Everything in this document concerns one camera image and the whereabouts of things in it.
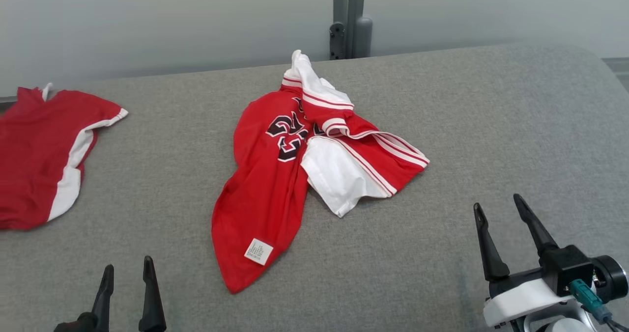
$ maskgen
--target gray table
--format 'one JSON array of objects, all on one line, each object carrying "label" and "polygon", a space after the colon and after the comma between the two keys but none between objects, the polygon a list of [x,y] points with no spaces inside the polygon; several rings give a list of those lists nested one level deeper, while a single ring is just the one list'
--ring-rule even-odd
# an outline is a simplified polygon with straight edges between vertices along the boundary
[{"label": "gray table", "polygon": [[[492,331],[472,204],[485,208],[512,272],[533,268],[516,192],[560,245],[629,267],[629,95],[584,50],[492,46],[314,63],[359,115],[431,165],[342,220],[310,191],[290,249],[230,295],[211,212],[235,169],[240,113],[277,90],[286,68],[75,85],[130,114],[99,134],[68,213],[0,233],[2,330],[51,331],[76,318],[108,263],[112,331],[137,330],[150,254],[169,331]],[[627,299],[610,307],[629,325]]]}]

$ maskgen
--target red jersey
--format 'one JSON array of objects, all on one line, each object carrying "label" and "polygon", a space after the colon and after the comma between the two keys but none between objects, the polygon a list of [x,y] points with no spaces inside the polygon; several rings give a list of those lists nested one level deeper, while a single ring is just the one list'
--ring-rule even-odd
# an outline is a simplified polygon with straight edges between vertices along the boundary
[{"label": "red jersey", "polygon": [[397,193],[429,161],[353,112],[296,51],[279,91],[252,102],[234,131],[238,164],[216,205],[212,239],[232,293],[285,251],[301,225],[308,184],[343,216],[360,197]]},{"label": "red jersey", "polygon": [[0,117],[0,229],[32,229],[65,213],[79,195],[96,128],[127,115],[113,102],[61,90],[18,88]]}]

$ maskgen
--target white wall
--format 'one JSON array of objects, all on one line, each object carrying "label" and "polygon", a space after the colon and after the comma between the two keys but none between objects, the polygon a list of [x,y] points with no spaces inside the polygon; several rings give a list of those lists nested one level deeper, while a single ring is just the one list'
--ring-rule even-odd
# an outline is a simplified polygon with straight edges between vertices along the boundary
[{"label": "white wall", "polygon": [[327,59],[332,0],[0,0],[0,97],[18,86]]},{"label": "white wall", "polygon": [[629,56],[629,0],[365,0],[372,55],[514,41]]}]

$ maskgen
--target metal post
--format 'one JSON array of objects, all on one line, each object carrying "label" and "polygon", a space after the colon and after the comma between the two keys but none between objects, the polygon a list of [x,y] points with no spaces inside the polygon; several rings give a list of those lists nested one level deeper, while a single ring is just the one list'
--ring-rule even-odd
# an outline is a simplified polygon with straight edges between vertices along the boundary
[{"label": "metal post", "polygon": [[369,57],[373,21],[362,16],[365,0],[333,0],[330,59]]}]

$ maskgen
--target care label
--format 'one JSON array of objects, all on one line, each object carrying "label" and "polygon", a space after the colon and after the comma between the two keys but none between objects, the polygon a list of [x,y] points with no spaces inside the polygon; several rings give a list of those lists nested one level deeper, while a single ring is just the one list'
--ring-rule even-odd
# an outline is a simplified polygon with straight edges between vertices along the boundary
[{"label": "care label", "polygon": [[251,245],[249,245],[247,252],[245,252],[245,257],[256,263],[265,265],[271,251],[273,251],[273,247],[271,245],[267,245],[258,239],[254,239],[251,241]]}]

